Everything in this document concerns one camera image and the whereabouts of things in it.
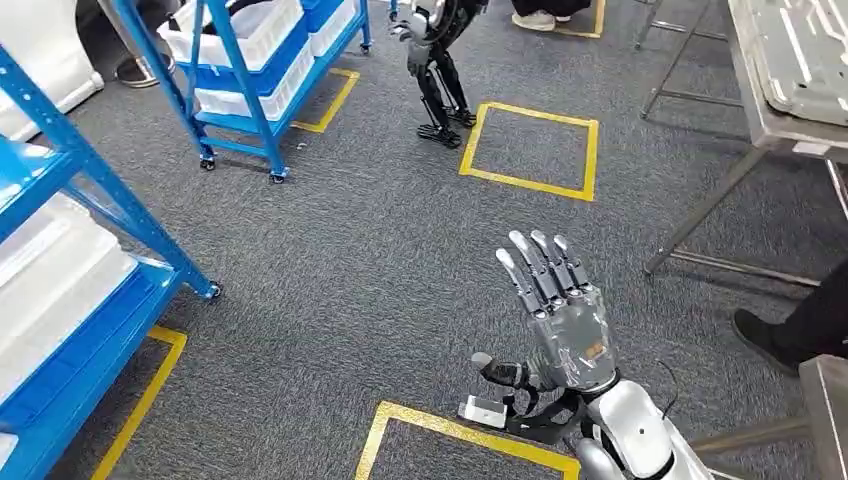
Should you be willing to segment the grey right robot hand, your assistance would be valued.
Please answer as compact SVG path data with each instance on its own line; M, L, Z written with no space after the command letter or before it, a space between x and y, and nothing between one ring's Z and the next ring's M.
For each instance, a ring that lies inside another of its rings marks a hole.
M602 291L569 242L540 230L528 235L512 230L508 238L520 259L505 248L496 250L496 258L527 312L535 347L524 361L476 352L472 364L487 381L527 392L592 393L614 383L617 367Z

